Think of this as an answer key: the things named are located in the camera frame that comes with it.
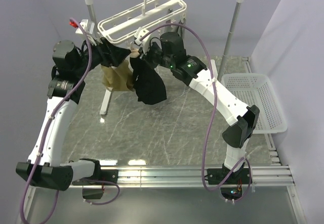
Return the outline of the khaki underwear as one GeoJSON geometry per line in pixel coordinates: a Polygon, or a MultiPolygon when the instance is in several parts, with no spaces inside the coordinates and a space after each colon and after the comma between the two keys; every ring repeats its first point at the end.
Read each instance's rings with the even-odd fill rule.
{"type": "Polygon", "coordinates": [[[118,67],[101,65],[103,72],[102,84],[111,92],[133,91],[133,72],[129,68],[128,60],[124,60],[118,67]]]}

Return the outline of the black underwear beige waistband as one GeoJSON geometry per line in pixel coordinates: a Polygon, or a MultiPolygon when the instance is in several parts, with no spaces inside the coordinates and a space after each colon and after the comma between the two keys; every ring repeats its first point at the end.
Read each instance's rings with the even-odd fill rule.
{"type": "Polygon", "coordinates": [[[140,58],[138,50],[131,50],[130,65],[133,69],[133,88],[138,102],[155,105],[167,99],[162,78],[140,58]]]}

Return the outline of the white clip hanger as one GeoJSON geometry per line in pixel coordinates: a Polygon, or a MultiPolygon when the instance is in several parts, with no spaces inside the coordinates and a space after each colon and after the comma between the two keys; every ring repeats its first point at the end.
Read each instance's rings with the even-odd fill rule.
{"type": "Polygon", "coordinates": [[[98,23],[99,33],[113,45],[131,40],[138,28],[146,30],[167,21],[184,21],[187,4],[183,0],[143,0],[98,23]]]}

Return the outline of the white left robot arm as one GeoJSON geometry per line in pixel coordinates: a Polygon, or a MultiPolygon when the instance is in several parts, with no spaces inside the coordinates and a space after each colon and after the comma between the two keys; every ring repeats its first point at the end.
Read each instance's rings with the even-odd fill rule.
{"type": "Polygon", "coordinates": [[[63,164],[62,146],[86,85],[85,73],[98,65],[117,67],[130,53],[129,49],[114,46],[104,38],[95,44],[84,41],[81,48],[70,40],[55,44],[45,118],[27,161],[16,166],[16,173],[29,185],[65,191],[81,178],[92,185],[101,181],[98,160],[84,158],[63,164]]]}

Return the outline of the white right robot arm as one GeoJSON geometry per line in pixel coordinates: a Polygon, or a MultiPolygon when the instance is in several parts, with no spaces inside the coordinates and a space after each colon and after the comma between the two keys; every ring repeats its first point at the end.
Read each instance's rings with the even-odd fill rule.
{"type": "Polygon", "coordinates": [[[213,106],[203,151],[207,143],[216,112],[219,112],[228,124],[222,133],[227,144],[223,163],[223,177],[229,183],[235,183],[241,177],[246,160],[247,144],[256,127],[260,110],[257,106],[248,106],[234,96],[215,77],[212,65],[206,65],[198,57],[187,54],[182,37],[176,32],[166,32],[154,42],[151,32],[139,36],[140,56],[153,67],[170,69],[173,76],[198,92],[213,106]]]}

